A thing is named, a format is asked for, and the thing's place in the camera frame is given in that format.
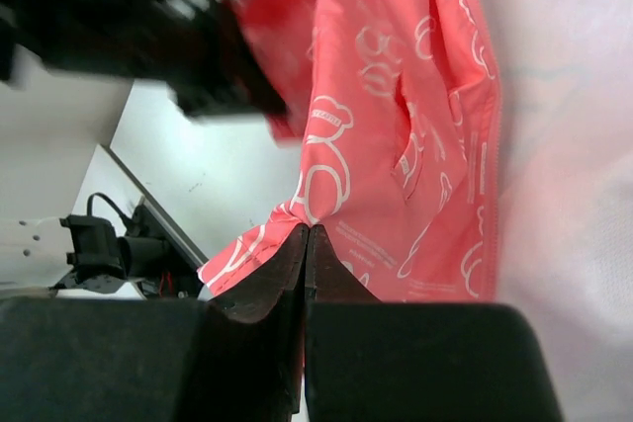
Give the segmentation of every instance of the wall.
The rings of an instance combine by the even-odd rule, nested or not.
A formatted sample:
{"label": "wall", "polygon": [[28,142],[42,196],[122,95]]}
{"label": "wall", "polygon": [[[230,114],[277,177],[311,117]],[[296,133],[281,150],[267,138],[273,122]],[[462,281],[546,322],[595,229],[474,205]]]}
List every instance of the wall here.
{"label": "wall", "polygon": [[50,75],[22,59],[20,84],[0,84],[0,216],[62,216],[95,146],[110,143],[131,86]]}

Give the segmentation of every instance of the blurry black robot arm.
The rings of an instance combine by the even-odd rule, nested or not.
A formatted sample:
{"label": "blurry black robot arm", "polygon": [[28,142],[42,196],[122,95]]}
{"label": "blurry black robot arm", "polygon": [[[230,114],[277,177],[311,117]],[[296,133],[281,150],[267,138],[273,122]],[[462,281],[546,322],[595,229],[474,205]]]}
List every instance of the blurry black robot arm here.
{"label": "blurry black robot arm", "polygon": [[165,81],[189,117],[285,104],[257,65],[227,0],[0,0],[0,80],[16,45],[48,69]]}

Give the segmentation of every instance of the white sheet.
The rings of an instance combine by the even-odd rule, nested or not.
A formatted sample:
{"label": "white sheet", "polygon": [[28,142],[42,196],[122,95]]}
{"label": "white sheet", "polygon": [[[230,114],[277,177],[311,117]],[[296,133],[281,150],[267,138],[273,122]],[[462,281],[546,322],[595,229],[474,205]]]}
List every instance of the white sheet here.
{"label": "white sheet", "polygon": [[502,75],[499,299],[569,420],[633,420],[633,0],[482,0]]}

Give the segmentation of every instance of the cable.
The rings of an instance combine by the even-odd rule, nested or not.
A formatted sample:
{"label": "cable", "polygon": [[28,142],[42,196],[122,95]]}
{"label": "cable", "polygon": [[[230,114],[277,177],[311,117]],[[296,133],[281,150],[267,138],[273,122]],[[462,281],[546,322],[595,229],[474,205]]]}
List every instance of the cable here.
{"label": "cable", "polygon": [[87,215],[92,216],[92,203],[94,202],[95,198],[100,198],[104,202],[106,202],[106,204],[108,204],[108,206],[112,208],[115,211],[115,213],[119,216],[119,219],[121,220],[123,225],[126,227],[126,229],[130,229],[134,226],[134,222],[132,221],[132,219],[129,216],[127,216],[124,212],[122,212],[121,209],[117,206],[117,204],[113,202],[112,199],[110,199],[110,197],[108,197],[107,195],[103,193],[93,193],[92,195],[88,197],[88,202],[86,203]]}

